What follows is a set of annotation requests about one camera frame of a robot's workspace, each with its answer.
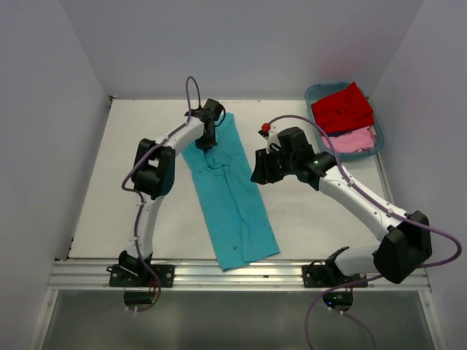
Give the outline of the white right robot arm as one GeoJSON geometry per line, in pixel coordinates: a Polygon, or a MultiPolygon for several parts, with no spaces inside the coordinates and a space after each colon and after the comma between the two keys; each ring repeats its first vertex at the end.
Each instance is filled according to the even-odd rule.
{"type": "Polygon", "coordinates": [[[377,273],[399,284],[431,255],[428,218],[416,211],[407,214],[367,190],[368,198],[358,192],[362,184],[328,152],[316,153],[299,127],[277,131],[265,123],[259,134],[266,147],[255,152],[251,181],[273,184],[285,176],[311,186],[340,203],[357,217],[378,240],[378,246],[342,247],[322,262],[313,262],[309,274],[322,285],[334,287],[356,280],[359,274],[377,273]]]}

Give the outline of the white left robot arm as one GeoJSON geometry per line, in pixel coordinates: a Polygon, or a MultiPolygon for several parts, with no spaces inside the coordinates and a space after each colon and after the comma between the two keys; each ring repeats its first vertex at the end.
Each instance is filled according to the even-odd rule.
{"type": "Polygon", "coordinates": [[[137,195],[139,206],[130,245],[118,257],[118,268],[135,286],[156,278],[150,267],[155,224],[163,199],[174,185],[177,156],[191,144],[204,152],[216,146],[217,121],[224,116],[224,106],[209,98],[203,106],[189,109],[174,130],[139,142],[134,166],[121,185],[123,191],[137,195]]]}

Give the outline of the turquoise t shirt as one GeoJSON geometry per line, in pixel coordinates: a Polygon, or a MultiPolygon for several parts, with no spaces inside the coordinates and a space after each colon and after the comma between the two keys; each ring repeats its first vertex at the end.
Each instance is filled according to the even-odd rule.
{"type": "Polygon", "coordinates": [[[203,152],[182,151],[191,172],[215,256],[223,271],[279,254],[258,186],[248,163],[234,115],[216,128],[217,145],[203,152]]]}

